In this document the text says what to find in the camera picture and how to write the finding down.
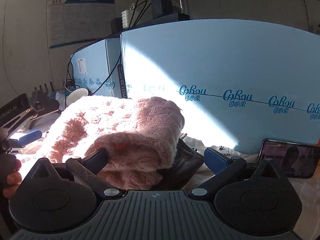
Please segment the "person's left hand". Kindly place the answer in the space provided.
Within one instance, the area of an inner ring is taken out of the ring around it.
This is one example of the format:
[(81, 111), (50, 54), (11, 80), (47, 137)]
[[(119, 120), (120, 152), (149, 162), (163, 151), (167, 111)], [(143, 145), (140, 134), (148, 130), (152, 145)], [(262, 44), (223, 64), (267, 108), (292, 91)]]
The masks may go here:
[(3, 190), (3, 196), (7, 199), (13, 197), (13, 195), (15, 194), (16, 190), (22, 182), (22, 176), (19, 172), (21, 166), (21, 161), (17, 159), (15, 171), (7, 175), (7, 184), (9, 185), (9, 187)]

